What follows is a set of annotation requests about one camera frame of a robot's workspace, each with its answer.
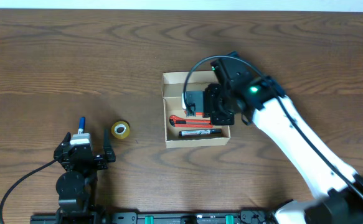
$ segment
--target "roll of tape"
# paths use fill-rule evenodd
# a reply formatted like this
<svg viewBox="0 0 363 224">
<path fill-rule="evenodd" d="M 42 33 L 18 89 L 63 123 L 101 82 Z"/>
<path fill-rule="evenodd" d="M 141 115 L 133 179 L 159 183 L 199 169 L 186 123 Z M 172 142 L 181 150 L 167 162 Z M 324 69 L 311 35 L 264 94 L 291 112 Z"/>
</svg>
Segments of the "roll of tape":
<svg viewBox="0 0 363 224">
<path fill-rule="evenodd" d="M 112 125 L 112 135 L 117 139 L 124 139 L 130 134 L 130 127 L 124 121 L 118 121 Z"/>
</svg>

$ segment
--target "blue connector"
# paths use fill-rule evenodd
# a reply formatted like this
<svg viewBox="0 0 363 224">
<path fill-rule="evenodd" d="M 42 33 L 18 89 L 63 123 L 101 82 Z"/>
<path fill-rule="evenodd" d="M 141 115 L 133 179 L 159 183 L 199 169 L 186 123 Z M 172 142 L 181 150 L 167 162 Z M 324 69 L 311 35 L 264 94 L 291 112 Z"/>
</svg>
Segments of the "blue connector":
<svg viewBox="0 0 363 224">
<path fill-rule="evenodd" d="M 86 118 L 81 117 L 79 121 L 79 129 L 77 131 L 77 134 L 83 134 L 84 133 L 84 127 L 86 125 Z"/>
</svg>

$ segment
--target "white wall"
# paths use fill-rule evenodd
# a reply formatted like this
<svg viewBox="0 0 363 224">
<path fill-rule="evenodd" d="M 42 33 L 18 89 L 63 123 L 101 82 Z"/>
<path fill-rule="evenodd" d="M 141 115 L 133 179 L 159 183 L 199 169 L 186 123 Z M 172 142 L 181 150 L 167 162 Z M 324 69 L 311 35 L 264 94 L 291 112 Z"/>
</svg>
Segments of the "white wall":
<svg viewBox="0 0 363 224">
<path fill-rule="evenodd" d="M 363 0 L 0 0 L 0 8 L 363 12 Z"/>
</svg>

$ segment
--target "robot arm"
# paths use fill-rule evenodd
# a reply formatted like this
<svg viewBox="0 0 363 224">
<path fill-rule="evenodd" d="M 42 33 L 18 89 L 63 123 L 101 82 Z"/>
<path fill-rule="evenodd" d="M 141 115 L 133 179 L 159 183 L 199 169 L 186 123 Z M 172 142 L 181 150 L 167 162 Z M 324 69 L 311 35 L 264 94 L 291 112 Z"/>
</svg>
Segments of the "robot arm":
<svg viewBox="0 0 363 224">
<path fill-rule="evenodd" d="M 316 133 L 303 121 L 287 96 L 281 98 L 281 100 L 289 114 L 295 119 L 295 123 L 310 141 L 346 178 L 354 182 L 353 176 L 357 172 L 338 158 L 320 140 Z M 253 123 L 272 138 L 285 153 L 306 181 L 314 198 L 327 197 L 331 189 L 340 191 L 347 187 L 346 183 L 334 174 L 331 168 L 324 163 L 295 130 L 276 99 L 265 102 L 264 109 L 255 110 Z"/>
<path fill-rule="evenodd" d="M 312 202 L 287 203 L 274 212 L 276 221 L 279 224 L 363 223 L 363 177 L 320 140 L 274 79 L 232 52 L 198 62 L 187 76 L 184 93 L 192 72 L 212 59 L 216 59 L 211 65 L 219 84 L 210 84 L 205 89 L 203 102 L 191 101 L 183 95 L 187 115 L 203 112 L 214 125 L 233 125 L 234 115 L 243 114 L 248 119 L 243 120 L 245 124 L 256 124 L 280 147 L 314 197 Z M 254 78 L 252 71 L 260 78 Z M 203 111 L 197 111 L 202 108 L 200 103 L 204 105 Z"/>
</svg>

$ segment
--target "green connector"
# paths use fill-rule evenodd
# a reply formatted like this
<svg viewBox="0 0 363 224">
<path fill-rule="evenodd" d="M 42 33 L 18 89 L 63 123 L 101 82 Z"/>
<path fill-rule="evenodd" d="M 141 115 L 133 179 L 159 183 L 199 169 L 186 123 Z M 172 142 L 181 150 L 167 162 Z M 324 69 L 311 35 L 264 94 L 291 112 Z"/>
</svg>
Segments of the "green connector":
<svg viewBox="0 0 363 224">
<path fill-rule="evenodd" d="M 145 224 L 154 224 L 154 217 L 145 217 Z"/>
<path fill-rule="evenodd" d="M 233 215 L 225 216 L 225 224 L 233 224 Z"/>
</svg>

